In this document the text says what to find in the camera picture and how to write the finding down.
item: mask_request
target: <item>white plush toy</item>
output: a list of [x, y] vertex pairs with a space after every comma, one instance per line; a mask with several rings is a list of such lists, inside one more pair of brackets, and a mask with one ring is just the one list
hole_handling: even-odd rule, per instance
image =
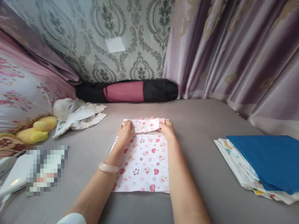
[[74, 104], [74, 100], [71, 98], [65, 98], [62, 100], [56, 100], [53, 104], [52, 114], [57, 117], [57, 121], [61, 121], [63, 117], [67, 116], [69, 113], [69, 109]]

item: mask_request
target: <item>mattress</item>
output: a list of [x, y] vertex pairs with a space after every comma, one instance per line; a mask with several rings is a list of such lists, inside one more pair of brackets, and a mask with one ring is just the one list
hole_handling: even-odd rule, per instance
[[[173, 122], [183, 154], [212, 223], [297, 223], [299, 203], [285, 205], [242, 188], [213, 140], [226, 135], [261, 135], [218, 100], [175, 100], [167, 103], [109, 103], [100, 123], [68, 131], [43, 146], [69, 145], [68, 160], [57, 187], [43, 196], [14, 193], [0, 214], [1, 223], [52, 224], [74, 204], [81, 190], [109, 154], [124, 118], [165, 117]], [[99, 223], [173, 223], [169, 194], [111, 193]]]

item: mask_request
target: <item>wallpaper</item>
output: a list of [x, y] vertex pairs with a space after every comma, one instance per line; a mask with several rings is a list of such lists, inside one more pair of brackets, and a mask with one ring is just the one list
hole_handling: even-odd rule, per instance
[[[5, 0], [90, 82], [162, 78], [175, 0]], [[123, 37], [109, 53], [105, 39]]]

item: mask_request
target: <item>yoga mat bag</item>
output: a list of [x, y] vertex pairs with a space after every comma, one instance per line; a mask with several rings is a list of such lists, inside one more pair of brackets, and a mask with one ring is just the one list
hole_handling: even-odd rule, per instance
[[167, 102], [178, 97], [178, 85], [168, 79], [83, 82], [76, 87], [76, 95], [90, 103]]

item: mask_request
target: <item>bracelet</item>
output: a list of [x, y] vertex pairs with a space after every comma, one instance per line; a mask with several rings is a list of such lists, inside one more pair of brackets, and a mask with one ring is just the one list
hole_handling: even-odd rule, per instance
[[105, 164], [105, 163], [100, 163], [99, 164], [99, 170], [102, 170], [102, 171], [108, 172], [108, 173], [118, 173], [119, 167], [118, 166], [108, 165], [108, 164]]

